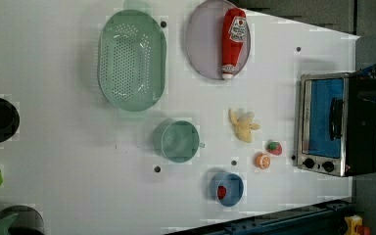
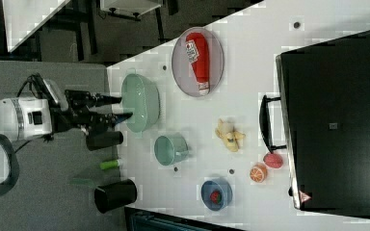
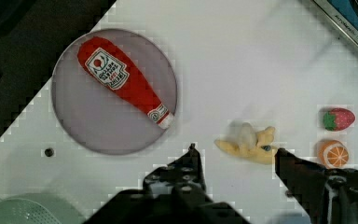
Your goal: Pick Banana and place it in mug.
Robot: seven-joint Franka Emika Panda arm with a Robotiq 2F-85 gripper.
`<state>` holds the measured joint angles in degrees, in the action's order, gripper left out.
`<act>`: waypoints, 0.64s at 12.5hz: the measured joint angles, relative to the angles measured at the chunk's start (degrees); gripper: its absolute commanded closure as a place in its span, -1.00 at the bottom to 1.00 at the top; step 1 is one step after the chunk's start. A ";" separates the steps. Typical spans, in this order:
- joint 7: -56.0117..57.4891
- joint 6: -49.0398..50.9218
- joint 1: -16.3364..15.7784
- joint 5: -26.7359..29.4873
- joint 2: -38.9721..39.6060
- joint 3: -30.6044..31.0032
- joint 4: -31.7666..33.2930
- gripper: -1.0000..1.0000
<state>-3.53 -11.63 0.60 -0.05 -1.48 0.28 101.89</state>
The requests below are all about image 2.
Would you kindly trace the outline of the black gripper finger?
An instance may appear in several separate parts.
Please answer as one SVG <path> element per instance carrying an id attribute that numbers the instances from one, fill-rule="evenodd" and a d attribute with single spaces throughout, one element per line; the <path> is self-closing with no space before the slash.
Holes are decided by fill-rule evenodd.
<path id="1" fill-rule="evenodd" d="M 101 107 L 106 105 L 113 105 L 113 104 L 119 104 L 122 100 L 121 97 L 114 97 L 110 95 L 103 95 L 100 93 L 96 93 L 92 96 L 93 98 L 93 104 L 95 107 Z"/>
<path id="2" fill-rule="evenodd" d="M 121 113 L 121 114 L 111 114 L 111 124 L 112 125 L 117 125 L 125 120 L 129 119 L 133 114 L 128 112 L 128 113 Z"/>

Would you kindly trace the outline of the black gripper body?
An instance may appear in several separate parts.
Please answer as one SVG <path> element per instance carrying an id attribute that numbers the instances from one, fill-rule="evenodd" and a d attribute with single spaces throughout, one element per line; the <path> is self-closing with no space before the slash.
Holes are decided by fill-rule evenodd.
<path id="1" fill-rule="evenodd" d="M 72 128 L 84 128 L 88 136 L 106 132 L 113 125 L 111 114 L 100 114 L 91 111 L 95 107 L 93 95 L 84 90 L 65 90 L 68 109 L 61 112 L 50 109 L 51 135 L 66 132 Z"/>

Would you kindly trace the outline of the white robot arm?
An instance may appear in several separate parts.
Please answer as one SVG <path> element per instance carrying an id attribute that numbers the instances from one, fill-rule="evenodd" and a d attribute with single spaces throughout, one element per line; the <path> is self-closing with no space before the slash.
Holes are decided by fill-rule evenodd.
<path id="1" fill-rule="evenodd" d="M 34 139 L 52 141 L 57 133 L 71 129 L 83 131 L 90 151 L 118 145 L 123 134 L 114 127 L 133 114 L 101 114 L 93 107 L 118 104 L 119 97 L 66 90 L 57 97 L 51 93 L 36 97 L 16 97 L 0 100 L 0 196 L 8 193 L 19 178 L 18 141 Z"/>

